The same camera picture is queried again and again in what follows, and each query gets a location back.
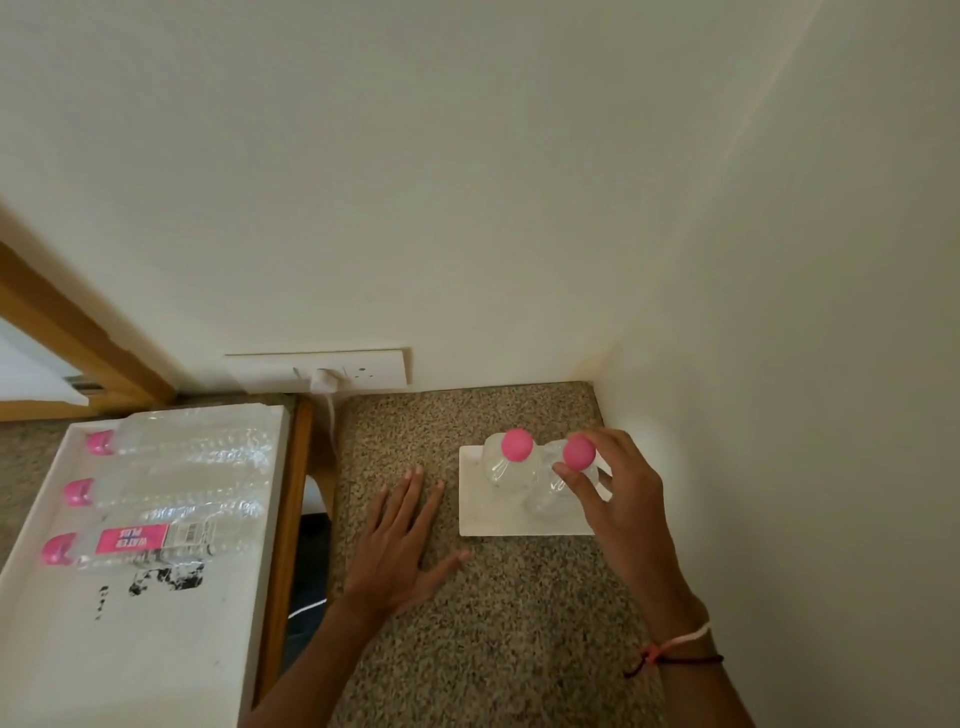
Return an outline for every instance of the red thread bracelet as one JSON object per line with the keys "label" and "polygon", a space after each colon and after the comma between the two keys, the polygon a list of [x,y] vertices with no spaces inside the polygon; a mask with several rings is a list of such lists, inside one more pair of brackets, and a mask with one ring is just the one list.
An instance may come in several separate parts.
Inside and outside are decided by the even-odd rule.
{"label": "red thread bracelet", "polygon": [[[707,632],[710,631],[710,623],[707,622],[704,626],[698,629],[696,632],[691,632],[688,635],[681,635],[680,637],[674,637],[672,640],[667,640],[663,644],[648,643],[643,646],[640,650],[640,664],[637,665],[630,672],[624,672],[623,676],[626,678],[634,677],[639,674],[648,665],[655,665],[658,660],[663,656],[663,654],[676,646],[679,646],[684,643],[690,643],[694,640],[699,640],[704,637]],[[715,665],[717,663],[723,662],[723,655],[713,655],[710,657],[704,658],[691,658],[688,660],[670,660],[663,658],[662,662],[665,665]]]}

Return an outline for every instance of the white rectangular board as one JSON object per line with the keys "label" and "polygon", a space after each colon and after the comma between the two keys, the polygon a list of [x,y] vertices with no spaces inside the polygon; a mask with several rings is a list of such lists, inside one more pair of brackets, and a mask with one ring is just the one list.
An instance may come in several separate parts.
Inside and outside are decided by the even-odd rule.
{"label": "white rectangular board", "polygon": [[[580,501],[568,494],[565,507],[549,516],[530,513],[523,504],[525,494],[504,492],[483,475],[480,456],[483,446],[460,448],[460,535],[461,536],[592,536]],[[607,469],[600,456],[594,461]],[[602,487],[601,497],[610,498]]]}
{"label": "white rectangular board", "polygon": [[61,504],[66,482],[106,465],[86,452],[87,434],[121,421],[67,429],[0,573],[0,725],[226,728],[250,709],[289,427],[284,407],[271,410],[277,447],[263,543],[213,557],[201,572],[39,562],[48,538],[89,518]]}

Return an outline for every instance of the white wall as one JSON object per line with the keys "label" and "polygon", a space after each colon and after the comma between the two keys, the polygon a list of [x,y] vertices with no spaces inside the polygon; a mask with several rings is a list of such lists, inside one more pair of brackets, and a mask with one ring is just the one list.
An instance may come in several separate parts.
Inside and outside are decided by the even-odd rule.
{"label": "white wall", "polygon": [[593,378],[817,2],[375,5],[0,0],[0,235],[187,389]]}
{"label": "white wall", "polygon": [[596,385],[758,718],[960,723],[960,20],[826,2]]}

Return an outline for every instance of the black marks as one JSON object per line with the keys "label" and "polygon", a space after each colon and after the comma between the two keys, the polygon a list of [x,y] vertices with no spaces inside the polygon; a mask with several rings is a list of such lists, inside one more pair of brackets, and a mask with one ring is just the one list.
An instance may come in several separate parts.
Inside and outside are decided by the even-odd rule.
{"label": "black marks", "polygon": [[99,597],[100,601],[97,603],[97,616],[93,619],[94,621],[100,621],[100,617],[104,615],[104,604],[107,603],[107,593],[110,591],[109,586],[103,586],[100,588]]}
{"label": "black marks", "polygon": [[139,571],[130,588],[130,596],[140,596],[153,584],[165,584],[174,592],[196,589],[204,583],[204,565],[193,564],[184,567],[163,567]]}

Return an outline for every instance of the right hand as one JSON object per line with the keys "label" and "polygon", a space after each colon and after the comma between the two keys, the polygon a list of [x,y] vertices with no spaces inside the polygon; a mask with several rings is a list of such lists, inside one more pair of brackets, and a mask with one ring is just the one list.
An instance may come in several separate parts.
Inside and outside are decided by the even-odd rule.
{"label": "right hand", "polygon": [[680,571],[657,471],[622,430],[598,428],[575,434],[590,440],[610,465],[612,477],[601,471],[600,481],[613,497],[604,501],[586,475],[564,463],[553,470],[580,500],[607,563],[634,595],[651,632],[660,627],[675,632],[682,628],[678,622],[702,619],[706,610]]}

